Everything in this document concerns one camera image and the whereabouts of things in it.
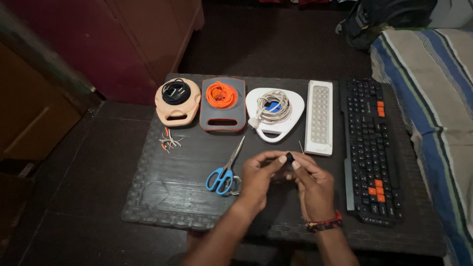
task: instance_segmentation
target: forearm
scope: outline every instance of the forearm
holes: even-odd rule
[[[228,265],[255,216],[255,211],[244,199],[235,201],[202,243],[187,254],[183,265]]]
[[[315,237],[325,266],[359,265],[340,228],[317,232]]]

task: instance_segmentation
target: dark floor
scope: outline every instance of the dark floor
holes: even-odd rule
[[[204,2],[205,26],[192,36],[180,72],[320,80],[371,75],[369,56],[334,33],[341,12]],[[159,265],[184,252],[184,231],[120,218],[154,111],[107,101],[87,113],[37,172],[0,265]],[[267,264],[277,254],[278,247],[246,243],[236,258]],[[441,263],[358,255],[370,265]],[[317,252],[307,258],[315,265]]]

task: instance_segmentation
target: keyboard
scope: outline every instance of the keyboard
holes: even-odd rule
[[[333,84],[311,80],[307,90],[304,152],[330,156],[333,147]]]
[[[340,102],[347,211],[362,222],[392,227],[403,219],[402,190],[381,84],[368,78],[342,79]]]

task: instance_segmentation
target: fingernail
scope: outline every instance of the fingernail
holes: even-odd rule
[[[298,169],[299,167],[300,167],[300,163],[298,163],[297,161],[292,162],[292,168],[294,170]]]
[[[286,157],[286,155],[282,155],[282,156],[280,156],[280,157],[278,158],[278,160],[279,160],[281,163],[285,163],[285,162],[288,160],[288,158]]]

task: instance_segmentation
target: table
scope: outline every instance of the table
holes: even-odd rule
[[[168,74],[173,78],[202,81],[217,76]],[[260,87],[288,89],[297,92],[307,103],[308,80],[232,77],[245,80],[246,92]],[[338,82],[333,83],[333,154],[314,156],[320,167],[335,178],[335,207],[343,216],[343,232],[353,249],[390,251],[442,257],[446,248],[443,231],[430,203],[422,181],[414,151],[405,129],[394,92],[383,88],[386,116],[394,132],[396,158],[404,191],[404,222],[394,228],[360,223],[346,212],[343,160],[345,142],[343,117],[340,110]],[[263,141],[251,127],[237,133],[208,133],[199,126],[199,116],[187,126],[172,129],[173,138],[184,138],[182,148],[165,152],[158,138],[165,132],[157,115],[143,147],[138,169],[134,176],[122,220],[145,225],[182,230],[208,230],[237,198],[222,197],[205,188],[207,176],[223,166],[245,135],[245,143],[235,160],[233,170],[241,174],[242,163],[265,150],[299,151],[305,136],[305,112],[292,131],[279,143]],[[271,185],[266,208],[259,213],[248,230],[249,238],[315,243],[308,233],[300,214],[297,188],[293,182]]]

